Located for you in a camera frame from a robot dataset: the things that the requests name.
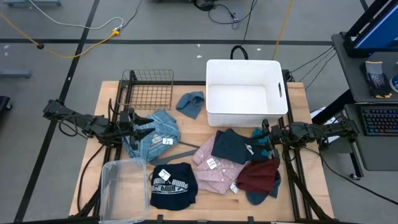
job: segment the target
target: wooden tabletop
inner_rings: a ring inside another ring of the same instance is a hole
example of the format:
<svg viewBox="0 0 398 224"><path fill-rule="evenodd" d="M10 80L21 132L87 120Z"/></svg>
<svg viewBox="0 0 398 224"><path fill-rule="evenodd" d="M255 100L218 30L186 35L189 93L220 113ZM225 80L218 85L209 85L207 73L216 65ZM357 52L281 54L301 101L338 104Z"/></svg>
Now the wooden tabletop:
<svg viewBox="0 0 398 224"><path fill-rule="evenodd" d="M95 109L95 114L102 115L108 114L108 100L110 98L115 101L116 92L118 90L118 82L103 82L99 93L98 102ZM303 121L311 123L310 112L308 108L307 99L302 83L288 83L288 90L294 121ZM172 109L167 111L171 116L177 120L178 128L180 129L181 141L188 142L195 145L202 145L216 130L225 130L226 128L210 127L207 122L206 108L203 106L198 117L194 120L175 110L175 105L181 96L185 93L192 91L205 91L205 86L189 86L189 85L174 85L172 94ZM146 116L153 113L149 110L136 110L139 116ZM238 134L243 136L250 136L252 128L233 128ZM87 163L88 159L98 150L100 144L97 140L89 139L86 145L85 155L81 164L80 174ZM316 143L308 144L307 147L313 150L318 150ZM181 152L190 151L192 148L181 144L176 144L160 157L167 157ZM83 187L81 189L81 207L90 199L93 192L98 188L98 181L100 179L100 172L103 163L105 150L102 150L98 156L88 166L83 179ZM302 164L307 182L307 189L312 194L314 199L318 202L319 206L328 214L333 217L333 210L330 203L328 188L326 186L325 176L323 174L322 163L318 155L307 150L301 150ZM128 159L127 153L122 151L122 159ZM187 162L196 168L192 157L184 157L176 159L170 163ZM153 166L147 165L148 174L153 170ZM199 190L196 196L196 203L190 205L185 210L169 211L159 210L155 207L149 207L149 214L147 219L153 220L157 215L163 215L164 220L225 220L225 221L245 221L248 216L253 216L255 221L294 221L292 201L290 199L289 184L285 170L285 163L281 160L279 166L281 175L281 185L277 198L267 197L260 205L251 205L246 199L246 194L240 190L234 194L231 190L226 195L220 195L205 190ZM73 196L70 214L77 213L76 200L77 200L78 182ZM302 196L297 189L298 202L300 208L300 216L305 218Z"/></svg>

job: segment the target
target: metal wire rack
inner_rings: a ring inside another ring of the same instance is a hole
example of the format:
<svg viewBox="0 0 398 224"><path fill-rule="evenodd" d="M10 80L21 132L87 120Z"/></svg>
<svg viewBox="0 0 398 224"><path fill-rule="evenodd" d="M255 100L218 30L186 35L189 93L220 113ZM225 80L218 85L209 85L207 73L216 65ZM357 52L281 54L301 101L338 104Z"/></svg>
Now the metal wire rack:
<svg viewBox="0 0 398 224"><path fill-rule="evenodd" d="M172 104L174 72L172 70L125 70L120 82L120 105L135 110L169 110Z"/></svg>

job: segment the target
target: pink plaid shirt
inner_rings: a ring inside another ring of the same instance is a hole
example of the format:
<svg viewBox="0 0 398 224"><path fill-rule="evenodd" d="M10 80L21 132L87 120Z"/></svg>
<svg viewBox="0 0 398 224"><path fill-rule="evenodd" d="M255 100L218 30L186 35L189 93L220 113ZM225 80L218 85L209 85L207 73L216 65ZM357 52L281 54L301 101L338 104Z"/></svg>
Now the pink plaid shirt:
<svg viewBox="0 0 398 224"><path fill-rule="evenodd" d="M231 184L238 178L244 165L220 159L211 155L216 134L211 136L193 155L193 161L198 165L194 170L200 190L209 190L219 194L226 194ZM217 164L210 169L207 160L213 158Z"/></svg>

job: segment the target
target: light blue denim shirt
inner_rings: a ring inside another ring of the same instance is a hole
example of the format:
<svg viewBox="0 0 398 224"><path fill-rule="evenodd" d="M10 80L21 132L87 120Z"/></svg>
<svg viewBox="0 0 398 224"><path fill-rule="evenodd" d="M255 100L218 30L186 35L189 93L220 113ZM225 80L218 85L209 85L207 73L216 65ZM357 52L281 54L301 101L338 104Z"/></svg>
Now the light blue denim shirt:
<svg viewBox="0 0 398 224"><path fill-rule="evenodd" d="M136 128L155 128L155 131L137 142L138 150L134 151L130 147L126 147L128 144L125 144L124 148L130 158L141 157L146 161L151 161L180 141L180 131L175 123L176 120L165 110L155 111L155 113L146 116L146 118L153 119L154 122L142 126L136 126ZM163 138L173 139L173 145L163 144Z"/></svg>

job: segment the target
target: keyboard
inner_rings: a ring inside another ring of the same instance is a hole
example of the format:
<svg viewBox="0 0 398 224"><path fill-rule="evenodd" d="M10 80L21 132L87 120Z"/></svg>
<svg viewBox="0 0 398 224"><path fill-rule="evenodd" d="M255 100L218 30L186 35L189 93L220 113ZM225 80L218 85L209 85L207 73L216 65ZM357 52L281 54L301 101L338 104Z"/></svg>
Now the keyboard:
<svg viewBox="0 0 398 224"><path fill-rule="evenodd" d="M365 135L398 136L398 106L361 106Z"/></svg>

